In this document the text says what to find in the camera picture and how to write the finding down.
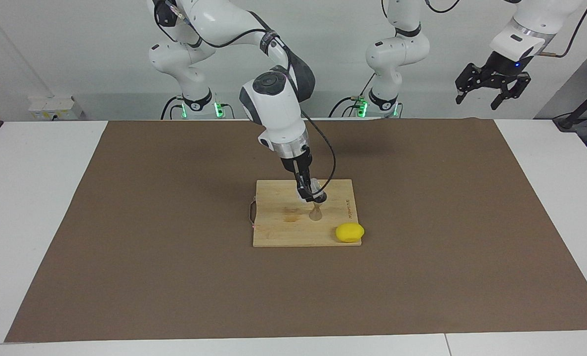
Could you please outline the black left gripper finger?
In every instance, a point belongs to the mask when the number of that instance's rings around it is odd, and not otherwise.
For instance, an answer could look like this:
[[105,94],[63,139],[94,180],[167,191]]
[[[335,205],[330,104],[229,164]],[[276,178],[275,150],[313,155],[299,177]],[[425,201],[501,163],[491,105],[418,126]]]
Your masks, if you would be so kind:
[[496,89],[500,90],[500,93],[491,103],[492,110],[499,108],[505,100],[519,98],[530,81],[531,77],[528,73],[521,73],[515,76],[494,75],[491,82],[495,85]]
[[487,68],[468,63],[455,80],[455,86],[458,90],[456,104],[461,104],[470,91],[483,88],[484,79],[487,79]]

